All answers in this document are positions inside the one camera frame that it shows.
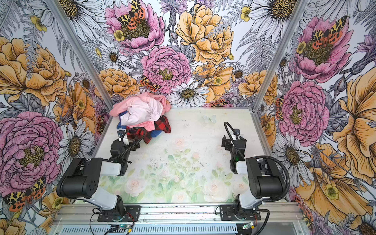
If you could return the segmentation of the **blue cloth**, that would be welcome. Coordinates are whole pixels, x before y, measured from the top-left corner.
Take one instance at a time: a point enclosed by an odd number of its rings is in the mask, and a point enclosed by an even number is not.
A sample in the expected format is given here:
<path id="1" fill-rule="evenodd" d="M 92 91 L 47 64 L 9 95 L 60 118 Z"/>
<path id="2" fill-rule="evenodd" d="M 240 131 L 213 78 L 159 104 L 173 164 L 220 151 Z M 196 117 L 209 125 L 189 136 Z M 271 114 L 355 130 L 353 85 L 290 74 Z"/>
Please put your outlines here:
<path id="1" fill-rule="evenodd" d="M 127 114 L 127 111 L 124 111 L 122 113 L 120 113 L 119 115 L 119 123 L 117 124 L 117 130 L 121 130 L 121 129 L 124 129 L 125 131 L 130 129 L 131 127 L 130 126 L 126 126 L 126 125 L 122 125 L 121 124 L 121 118 Z M 161 134 L 162 130 L 157 130 L 157 129 L 154 129 L 154 130 L 151 130 L 151 127 L 152 125 L 154 125 L 154 123 L 151 123 L 150 121 L 146 121 L 146 122 L 142 122 L 140 124 L 136 124 L 136 126 L 139 126 L 139 127 L 143 127 L 147 130 L 147 134 L 146 134 L 146 137 L 151 137 L 151 138 L 154 138 L 154 137 L 157 137 L 159 134 Z M 127 136 L 128 138 L 134 138 L 135 136 L 142 136 L 143 135 L 143 131 L 141 130 L 131 130 L 127 133 Z"/>

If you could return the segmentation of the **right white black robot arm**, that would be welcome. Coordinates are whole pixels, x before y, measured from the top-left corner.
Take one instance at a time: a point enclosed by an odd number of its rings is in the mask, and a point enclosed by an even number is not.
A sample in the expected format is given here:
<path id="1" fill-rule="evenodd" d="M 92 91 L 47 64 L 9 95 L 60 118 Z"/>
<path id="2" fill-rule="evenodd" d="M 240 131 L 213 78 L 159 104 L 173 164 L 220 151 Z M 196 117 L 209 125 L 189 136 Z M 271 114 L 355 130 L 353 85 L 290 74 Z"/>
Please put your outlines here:
<path id="1" fill-rule="evenodd" d="M 248 188 L 238 193 L 233 205 L 221 205 L 222 221 L 260 219 L 259 207 L 266 202 L 275 202 L 284 198 L 290 187 L 279 168 L 289 180 L 288 170 L 281 161 L 270 156 L 245 158 L 246 139 L 236 137 L 235 140 L 222 138 L 221 146 L 230 152 L 230 170 L 233 174 L 243 175 L 248 180 Z"/>

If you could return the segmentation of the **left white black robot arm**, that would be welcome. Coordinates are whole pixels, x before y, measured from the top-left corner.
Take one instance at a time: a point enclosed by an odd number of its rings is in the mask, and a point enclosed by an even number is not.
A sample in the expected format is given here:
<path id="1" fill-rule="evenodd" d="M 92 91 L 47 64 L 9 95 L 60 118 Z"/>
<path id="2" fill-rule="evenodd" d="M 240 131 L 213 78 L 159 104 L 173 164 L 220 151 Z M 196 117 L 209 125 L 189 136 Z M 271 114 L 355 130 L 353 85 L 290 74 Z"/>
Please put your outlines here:
<path id="1" fill-rule="evenodd" d="M 109 193 L 99 185 L 102 176 L 124 176 L 131 163 L 129 155 L 140 147 L 140 141 L 115 140 L 109 159 L 74 159 L 62 178 L 56 192 L 59 197 L 82 200 L 99 209 L 99 222 L 138 221 L 140 206 L 125 206 L 120 195 Z"/>

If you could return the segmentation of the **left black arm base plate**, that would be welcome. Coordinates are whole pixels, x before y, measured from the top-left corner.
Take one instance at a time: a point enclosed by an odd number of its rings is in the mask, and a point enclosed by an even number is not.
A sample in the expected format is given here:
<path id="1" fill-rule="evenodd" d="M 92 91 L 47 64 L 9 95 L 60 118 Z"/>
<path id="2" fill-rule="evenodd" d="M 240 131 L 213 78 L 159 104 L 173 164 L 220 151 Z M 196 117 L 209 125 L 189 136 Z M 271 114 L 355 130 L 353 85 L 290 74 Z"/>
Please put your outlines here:
<path id="1" fill-rule="evenodd" d="M 141 206 L 124 206 L 123 209 L 104 210 L 98 216 L 98 222 L 137 222 Z"/>

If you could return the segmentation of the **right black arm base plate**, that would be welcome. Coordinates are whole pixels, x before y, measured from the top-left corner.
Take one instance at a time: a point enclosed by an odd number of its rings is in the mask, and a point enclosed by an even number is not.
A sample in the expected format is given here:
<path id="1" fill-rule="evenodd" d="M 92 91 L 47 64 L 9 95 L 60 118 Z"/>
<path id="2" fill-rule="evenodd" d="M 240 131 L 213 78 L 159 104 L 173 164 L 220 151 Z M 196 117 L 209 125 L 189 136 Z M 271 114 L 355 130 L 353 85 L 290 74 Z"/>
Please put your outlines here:
<path id="1" fill-rule="evenodd" d="M 260 213 L 253 209 L 243 209 L 234 205 L 219 205 L 221 221 L 259 221 Z"/>

